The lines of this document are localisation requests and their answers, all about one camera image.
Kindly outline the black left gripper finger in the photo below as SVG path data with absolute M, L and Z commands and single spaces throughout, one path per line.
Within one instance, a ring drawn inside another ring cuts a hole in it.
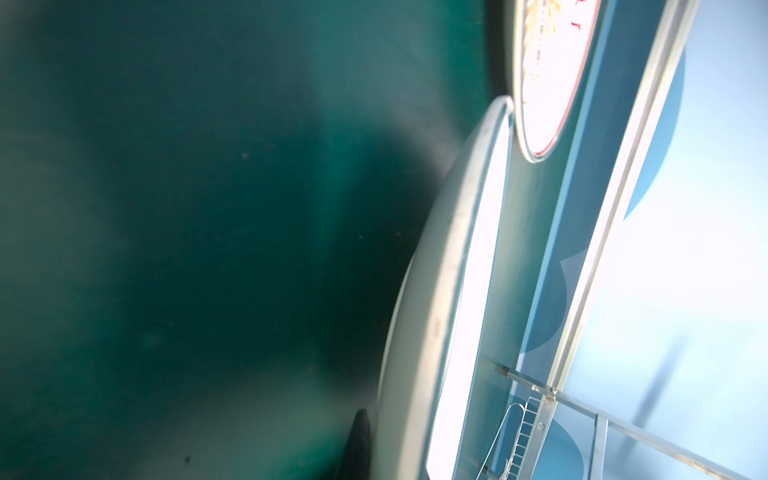
M 369 480 L 371 469 L 371 425 L 366 409 L 359 409 L 348 433 L 335 478 Z

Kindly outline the steel two-tier dish rack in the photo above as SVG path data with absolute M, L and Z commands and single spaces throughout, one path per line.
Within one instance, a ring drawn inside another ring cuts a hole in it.
M 513 384 L 526 387 L 532 395 L 523 403 L 513 402 L 506 407 L 489 450 L 480 464 L 477 478 L 482 476 L 491 479 L 533 478 L 540 451 L 545 444 L 551 422 L 559 406 L 564 406 L 592 420 L 593 434 L 587 468 L 589 479 L 604 477 L 608 434 L 612 430 L 711 478 L 742 479 L 744 477 L 734 470 L 542 384 L 506 365 L 495 362 L 493 367 L 495 372 L 511 380 Z M 504 463 L 504 468 L 501 473 L 496 474 L 489 466 L 489 460 L 491 454 L 501 445 L 501 434 L 510 412 L 514 409 L 521 413 L 520 423 L 515 430 L 511 452 Z

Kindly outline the white plate with black motif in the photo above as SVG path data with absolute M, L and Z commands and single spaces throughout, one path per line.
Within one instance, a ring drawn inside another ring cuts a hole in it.
M 514 139 L 492 101 L 445 177 L 404 276 L 377 396 L 370 476 L 451 479 L 469 400 Z

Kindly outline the orange sunburst plate by rack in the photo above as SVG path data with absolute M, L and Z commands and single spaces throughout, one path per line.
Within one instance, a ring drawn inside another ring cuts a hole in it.
M 517 140 L 547 159 L 570 116 L 597 30 L 600 0 L 514 1 L 511 86 Z

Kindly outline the left aluminium upright post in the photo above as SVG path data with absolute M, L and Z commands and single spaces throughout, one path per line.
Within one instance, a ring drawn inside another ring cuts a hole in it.
M 562 326 L 548 343 L 533 380 L 541 397 L 531 436 L 510 466 L 533 478 L 584 332 L 602 256 L 624 219 L 677 71 L 696 1 L 611 1 L 592 55 L 592 70 L 576 122 L 561 195 L 542 263 L 530 320 L 541 316 L 555 261 L 576 256 L 577 281 Z

